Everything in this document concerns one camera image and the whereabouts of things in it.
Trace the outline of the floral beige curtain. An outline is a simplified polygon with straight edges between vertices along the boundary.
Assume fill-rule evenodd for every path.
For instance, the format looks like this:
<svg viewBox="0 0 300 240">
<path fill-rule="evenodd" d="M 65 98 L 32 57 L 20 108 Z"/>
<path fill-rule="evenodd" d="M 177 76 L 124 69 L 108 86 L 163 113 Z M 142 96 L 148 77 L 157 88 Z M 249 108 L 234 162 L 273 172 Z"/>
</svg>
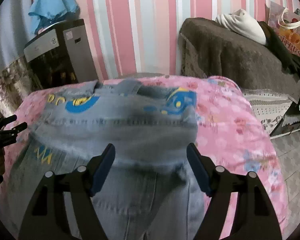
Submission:
<svg viewBox="0 0 300 240">
<path fill-rule="evenodd" d="M 13 115 L 24 99 L 37 90 L 42 90 L 42 85 L 25 56 L 8 65 L 0 72 L 0 118 Z"/>
</svg>

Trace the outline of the pink floral bed sheet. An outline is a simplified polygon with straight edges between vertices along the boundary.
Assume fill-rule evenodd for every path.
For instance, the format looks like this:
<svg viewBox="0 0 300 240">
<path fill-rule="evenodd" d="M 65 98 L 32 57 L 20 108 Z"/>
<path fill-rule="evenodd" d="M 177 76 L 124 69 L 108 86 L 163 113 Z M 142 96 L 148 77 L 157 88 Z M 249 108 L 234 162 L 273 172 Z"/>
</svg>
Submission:
<svg viewBox="0 0 300 240">
<path fill-rule="evenodd" d="M 123 80 L 108 80 L 102 85 L 116 85 Z M 194 77 L 153 77 L 138 79 L 146 86 L 185 86 L 197 95 L 196 120 L 197 136 L 193 142 L 198 151 L 211 158 L 216 165 L 225 167 L 236 174 L 254 171 L 259 176 L 274 206 L 280 228 L 287 224 L 287 190 L 283 181 L 280 162 L 269 135 L 256 119 L 250 103 L 244 98 L 234 81 L 213 76 L 208 79 Z M 6 148 L 6 172 L 0 185 L 0 204 L 7 193 L 8 179 L 12 167 L 25 149 L 30 126 L 45 109 L 47 98 L 66 89 L 75 89 L 90 82 L 54 89 L 41 90 L 30 94 L 17 110 L 19 122 L 27 122 L 28 129 L 21 133 L 16 144 Z M 209 199 L 203 193 L 204 209 Z"/>
</svg>

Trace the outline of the grey black water dispenser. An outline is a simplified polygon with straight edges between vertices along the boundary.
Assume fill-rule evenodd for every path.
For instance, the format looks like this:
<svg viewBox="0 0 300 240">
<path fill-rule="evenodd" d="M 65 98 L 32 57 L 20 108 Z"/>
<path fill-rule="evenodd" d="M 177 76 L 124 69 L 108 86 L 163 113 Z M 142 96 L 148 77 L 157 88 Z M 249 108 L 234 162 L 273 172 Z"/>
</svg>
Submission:
<svg viewBox="0 0 300 240">
<path fill-rule="evenodd" d="M 83 19 L 55 23 L 24 47 L 43 89 L 98 79 Z"/>
</svg>

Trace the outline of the dark low side table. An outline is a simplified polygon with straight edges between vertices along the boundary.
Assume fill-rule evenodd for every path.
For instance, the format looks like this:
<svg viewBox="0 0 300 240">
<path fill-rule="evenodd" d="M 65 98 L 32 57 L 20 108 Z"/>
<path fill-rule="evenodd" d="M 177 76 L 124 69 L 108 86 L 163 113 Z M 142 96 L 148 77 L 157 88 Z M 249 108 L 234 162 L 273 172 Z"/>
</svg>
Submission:
<svg viewBox="0 0 300 240">
<path fill-rule="evenodd" d="M 280 120 L 278 125 L 270 133 L 271 139 L 290 135 L 294 132 L 300 131 L 300 113 L 288 114 L 286 113 Z"/>
</svg>

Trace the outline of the white dotted floral sofa skirt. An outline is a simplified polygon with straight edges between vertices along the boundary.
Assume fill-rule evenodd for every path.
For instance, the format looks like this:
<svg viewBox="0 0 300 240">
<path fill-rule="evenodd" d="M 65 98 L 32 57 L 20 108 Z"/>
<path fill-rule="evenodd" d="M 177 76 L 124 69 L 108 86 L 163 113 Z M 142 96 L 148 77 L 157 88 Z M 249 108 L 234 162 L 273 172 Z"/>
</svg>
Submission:
<svg viewBox="0 0 300 240">
<path fill-rule="evenodd" d="M 242 89 L 242 93 L 249 101 L 257 120 L 269 135 L 293 103 L 289 95 L 270 89 Z"/>
</svg>

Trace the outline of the blue cloth on dispenser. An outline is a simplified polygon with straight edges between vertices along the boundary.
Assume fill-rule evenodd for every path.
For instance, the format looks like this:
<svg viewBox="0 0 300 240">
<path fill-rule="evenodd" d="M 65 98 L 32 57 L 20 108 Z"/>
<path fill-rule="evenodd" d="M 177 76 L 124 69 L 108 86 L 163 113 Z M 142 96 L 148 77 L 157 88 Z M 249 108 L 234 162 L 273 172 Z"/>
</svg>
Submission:
<svg viewBox="0 0 300 240">
<path fill-rule="evenodd" d="M 76 0 L 34 0 L 28 15 L 31 18 L 31 34 L 37 35 L 59 21 L 78 15 L 79 5 Z"/>
</svg>

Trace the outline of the dark brown garment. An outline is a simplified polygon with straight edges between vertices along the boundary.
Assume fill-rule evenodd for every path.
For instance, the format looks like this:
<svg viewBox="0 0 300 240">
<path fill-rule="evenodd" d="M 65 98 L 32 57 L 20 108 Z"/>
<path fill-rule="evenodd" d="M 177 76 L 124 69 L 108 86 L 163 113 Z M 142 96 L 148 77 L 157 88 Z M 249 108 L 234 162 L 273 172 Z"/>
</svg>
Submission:
<svg viewBox="0 0 300 240">
<path fill-rule="evenodd" d="M 264 21 L 258 21 L 266 37 L 266 47 L 281 61 L 285 72 L 297 75 L 300 79 L 300 57 L 292 54 L 279 39 L 273 29 Z"/>
</svg>

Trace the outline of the brown fuzzy sofa cover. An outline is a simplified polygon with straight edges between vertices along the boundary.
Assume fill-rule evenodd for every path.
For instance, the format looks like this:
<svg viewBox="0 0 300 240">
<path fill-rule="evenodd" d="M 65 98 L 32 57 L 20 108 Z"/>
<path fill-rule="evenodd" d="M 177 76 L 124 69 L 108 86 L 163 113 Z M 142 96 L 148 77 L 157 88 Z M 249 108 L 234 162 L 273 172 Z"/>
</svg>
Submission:
<svg viewBox="0 0 300 240">
<path fill-rule="evenodd" d="M 205 18 L 187 18 L 181 26 L 179 41 L 183 76 L 224 76 L 240 88 L 268 89 L 299 101 L 299 78 L 289 74 L 265 46 Z"/>
</svg>

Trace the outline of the white folded garment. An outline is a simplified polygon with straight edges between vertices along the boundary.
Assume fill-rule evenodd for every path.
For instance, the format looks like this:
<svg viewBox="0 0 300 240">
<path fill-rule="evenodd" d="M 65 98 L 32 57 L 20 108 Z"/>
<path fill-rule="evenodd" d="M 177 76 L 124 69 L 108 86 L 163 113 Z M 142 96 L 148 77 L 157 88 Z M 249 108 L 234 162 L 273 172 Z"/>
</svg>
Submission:
<svg viewBox="0 0 300 240">
<path fill-rule="evenodd" d="M 217 15 L 215 21 L 224 28 L 253 40 L 263 46 L 267 44 L 261 26 L 248 12 L 239 9 L 232 14 Z"/>
</svg>

